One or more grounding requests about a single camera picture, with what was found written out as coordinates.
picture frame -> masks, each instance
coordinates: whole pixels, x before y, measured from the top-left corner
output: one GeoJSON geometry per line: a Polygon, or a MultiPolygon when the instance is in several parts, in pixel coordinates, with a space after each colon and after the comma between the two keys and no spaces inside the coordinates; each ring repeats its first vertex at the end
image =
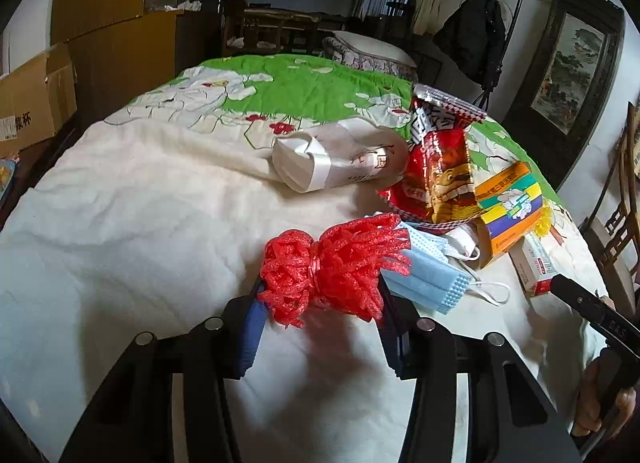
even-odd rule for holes
{"type": "Polygon", "coordinates": [[[610,0],[552,0],[536,54],[502,125],[554,189],[600,119],[624,25],[624,11],[610,0]]]}

jacket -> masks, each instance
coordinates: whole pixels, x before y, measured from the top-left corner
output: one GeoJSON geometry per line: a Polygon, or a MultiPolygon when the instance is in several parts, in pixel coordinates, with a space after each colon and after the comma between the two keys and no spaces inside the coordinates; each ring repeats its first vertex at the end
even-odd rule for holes
{"type": "Polygon", "coordinates": [[[500,78],[504,23],[497,0],[465,0],[433,37],[467,77],[492,91],[500,78]]]}

cardboard carton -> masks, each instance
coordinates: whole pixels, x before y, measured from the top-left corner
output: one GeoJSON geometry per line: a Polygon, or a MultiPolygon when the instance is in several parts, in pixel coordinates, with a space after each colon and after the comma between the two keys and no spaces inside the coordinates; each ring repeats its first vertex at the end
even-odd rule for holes
{"type": "Polygon", "coordinates": [[[540,219],[542,190],[526,163],[517,161],[476,187],[484,213],[476,221],[480,266],[497,259],[540,219]]]}
{"type": "Polygon", "coordinates": [[[52,138],[76,108],[74,68],[56,44],[0,80],[0,158],[52,138]]]}
{"type": "Polygon", "coordinates": [[[509,254],[528,295],[542,295],[550,290],[551,279],[558,272],[536,234],[526,234],[509,254]]]}

human finger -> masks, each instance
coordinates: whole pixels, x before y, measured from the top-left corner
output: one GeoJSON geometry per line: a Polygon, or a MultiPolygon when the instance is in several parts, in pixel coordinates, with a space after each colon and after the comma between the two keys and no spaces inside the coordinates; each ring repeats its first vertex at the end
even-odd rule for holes
{"type": "Polygon", "coordinates": [[[585,369],[578,387],[578,399],[575,406],[575,419],[572,428],[574,436],[586,436],[602,425],[600,402],[597,396],[596,380],[600,370],[600,359],[596,358],[585,369]]]}
{"type": "Polygon", "coordinates": [[[609,432],[607,432],[607,439],[616,437],[633,416],[636,408],[636,390],[622,389],[616,396],[616,407],[620,410],[620,413],[609,432]]]}

screw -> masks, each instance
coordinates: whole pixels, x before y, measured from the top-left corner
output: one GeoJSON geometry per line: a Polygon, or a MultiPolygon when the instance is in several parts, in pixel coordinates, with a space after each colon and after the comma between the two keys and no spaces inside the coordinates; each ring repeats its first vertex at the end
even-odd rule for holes
{"type": "Polygon", "coordinates": [[[436,322],[434,322],[430,318],[421,318],[417,321],[417,326],[422,331],[433,331],[434,329],[436,329],[436,322]]]}
{"type": "Polygon", "coordinates": [[[497,348],[504,345],[504,337],[499,333],[489,333],[487,340],[489,340],[489,344],[497,348]]]}
{"type": "Polygon", "coordinates": [[[154,336],[148,331],[145,331],[143,333],[139,333],[136,336],[136,344],[138,344],[139,346],[146,346],[153,339],[154,339],[154,336]]]}
{"type": "Polygon", "coordinates": [[[222,321],[222,318],[211,317],[211,318],[208,318],[206,322],[204,322],[204,327],[207,328],[209,331],[217,331],[220,328],[222,328],[224,324],[225,323],[222,321]]]}

